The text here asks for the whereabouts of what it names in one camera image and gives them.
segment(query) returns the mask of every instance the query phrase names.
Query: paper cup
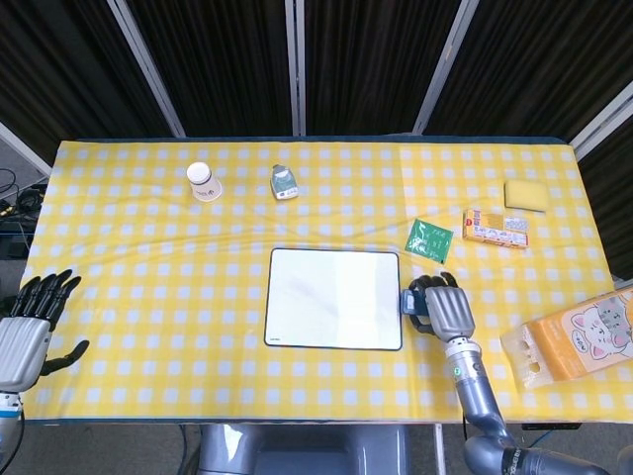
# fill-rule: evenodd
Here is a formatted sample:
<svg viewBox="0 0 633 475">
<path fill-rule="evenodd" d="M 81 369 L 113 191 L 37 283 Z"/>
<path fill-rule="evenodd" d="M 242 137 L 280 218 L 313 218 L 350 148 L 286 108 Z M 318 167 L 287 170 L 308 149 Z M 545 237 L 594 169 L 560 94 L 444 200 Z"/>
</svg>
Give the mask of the paper cup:
<svg viewBox="0 0 633 475">
<path fill-rule="evenodd" d="M 222 184 L 207 163 L 196 161 L 187 168 L 187 178 L 194 198 L 200 201 L 214 201 L 222 195 Z"/>
</svg>

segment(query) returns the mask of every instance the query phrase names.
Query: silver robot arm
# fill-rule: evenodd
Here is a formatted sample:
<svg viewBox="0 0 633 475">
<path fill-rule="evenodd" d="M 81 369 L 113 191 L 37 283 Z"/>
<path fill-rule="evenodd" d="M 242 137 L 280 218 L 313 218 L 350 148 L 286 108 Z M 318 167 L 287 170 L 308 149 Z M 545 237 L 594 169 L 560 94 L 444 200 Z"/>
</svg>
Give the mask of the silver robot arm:
<svg viewBox="0 0 633 475">
<path fill-rule="evenodd" d="M 435 334 L 444 342 L 464 416 L 482 432 L 465 444 L 470 470 L 475 475 L 608 475 L 597 465 L 578 458 L 517 446 L 498 409 L 482 350 L 470 340 L 475 322 L 466 294 L 451 274 L 442 273 L 442 277 L 422 276 L 411 283 L 409 290 L 424 297 L 430 322 L 413 315 L 410 319 L 419 332 Z"/>
<path fill-rule="evenodd" d="M 89 342 L 80 341 L 66 356 L 45 360 L 50 337 L 70 292 L 81 278 L 66 282 L 71 271 L 36 277 L 20 290 L 8 316 L 0 319 L 0 473 L 11 462 L 6 451 L 24 412 L 20 393 L 36 384 L 40 376 L 70 366 L 85 352 Z"/>
</svg>

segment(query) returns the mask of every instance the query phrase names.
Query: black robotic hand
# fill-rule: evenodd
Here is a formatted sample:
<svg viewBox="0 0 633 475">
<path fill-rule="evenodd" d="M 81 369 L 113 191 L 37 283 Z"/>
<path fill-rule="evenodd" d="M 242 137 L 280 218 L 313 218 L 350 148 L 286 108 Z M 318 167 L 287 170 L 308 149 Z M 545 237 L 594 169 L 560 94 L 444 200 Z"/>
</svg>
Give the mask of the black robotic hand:
<svg viewBox="0 0 633 475">
<path fill-rule="evenodd" d="M 448 272 L 442 272 L 440 276 L 434 275 L 422 275 L 416 279 L 411 280 L 408 284 L 410 295 L 413 298 L 413 307 L 415 311 L 413 314 L 408 314 L 413 327 L 420 333 L 435 334 L 433 331 L 433 325 L 430 321 L 428 312 L 428 306 L 426 305 L 426 298 L 424 290 L 428 287 L 454 287 L 459 288 L 457 281 L 452 274 Z"/>
<path fill-rule="evenodd" d="M 40 376 L 70 366 L 86 351 L 80 341 L 67 355 L 45 361 L 54 331 L 70 293 L 81 277 L 67 280 L 70 269 L 44 279 L 35 277 L 18 293 L 7 317 L 0 319 L 0 391 L 19 393 L 33 386 Z"/>
</svg>

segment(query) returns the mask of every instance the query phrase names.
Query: yellow sponge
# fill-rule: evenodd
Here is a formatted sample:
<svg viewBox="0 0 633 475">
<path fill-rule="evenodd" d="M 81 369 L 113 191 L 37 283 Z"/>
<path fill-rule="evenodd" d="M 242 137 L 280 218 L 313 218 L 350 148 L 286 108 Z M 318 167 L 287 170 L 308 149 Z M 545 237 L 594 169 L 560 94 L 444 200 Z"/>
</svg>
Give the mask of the yellow sponge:
<svg viewBox="0 0 633 475">
<path fill-rule="evenodd" d="M 507 180 L 505 206 L 523 210 L 545 211 L 549 206 L 547 187 L 539 181 Z"/>
</svg>

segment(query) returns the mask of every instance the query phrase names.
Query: black backdrop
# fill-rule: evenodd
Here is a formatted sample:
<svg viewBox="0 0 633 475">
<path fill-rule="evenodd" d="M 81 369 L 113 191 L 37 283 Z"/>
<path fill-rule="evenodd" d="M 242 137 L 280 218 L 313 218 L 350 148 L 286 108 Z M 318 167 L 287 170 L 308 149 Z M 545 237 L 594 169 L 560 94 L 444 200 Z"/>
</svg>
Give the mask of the black backdrop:
<svg viewBox="0 0 633 475">
<path fill-rule="evenodd" d="M 458 0 L 306 0 L 308 135 L 411 132 Z"/>
<path fill-rule="evenodd" d="M 633 2 L 481 0 L 425 134 L 569 142 L 633 80 Z"/>
<path fill-rule="evenodd" d="M 284 0 L 128 0 L 189 137 L 292 134 Z"/>
<path fill-rule="evenodd" d="M 633 278 L 633 117 L 579 163 L 611 273 Z"/>
<path fill-rule="evenodd" d="M 0 2 L 0 121 L 48 163 L 59 141 L 168 137 L 103 1 Z"/>
</svg>

